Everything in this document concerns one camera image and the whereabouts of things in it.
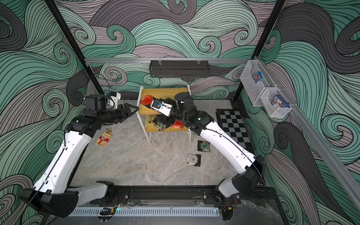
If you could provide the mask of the jasmine tea bag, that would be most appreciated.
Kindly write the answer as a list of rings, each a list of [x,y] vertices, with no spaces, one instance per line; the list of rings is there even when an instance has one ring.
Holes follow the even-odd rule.
[[[211,152],[211,144],[208,141],[198,141],[197,150],[199,152]]]

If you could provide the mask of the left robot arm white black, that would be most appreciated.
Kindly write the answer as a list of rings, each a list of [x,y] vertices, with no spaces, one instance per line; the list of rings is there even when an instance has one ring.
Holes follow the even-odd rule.
[[[76,207],[91,201],[114,197],[113,183],[98,181],[94,185],[69,188],[81,156],[96,131],[108,124],[124,122],[139,110],[128,103],[112,110],[86,110],[66,127],[64,142],[32,188],[21,192],[20,199],[39,212],[65,218]]]

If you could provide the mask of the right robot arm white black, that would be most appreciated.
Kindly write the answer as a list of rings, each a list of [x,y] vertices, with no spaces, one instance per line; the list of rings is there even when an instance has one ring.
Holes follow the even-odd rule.
[[[223,180],[217,192],[223,198],[238,194],[249,196],[263,180],[266,160],[241,147],[205,111],[197,110],[189,92],[175,95],[170,117],[182,122],[190,131],[210,142],[235,168],[237,175]]]

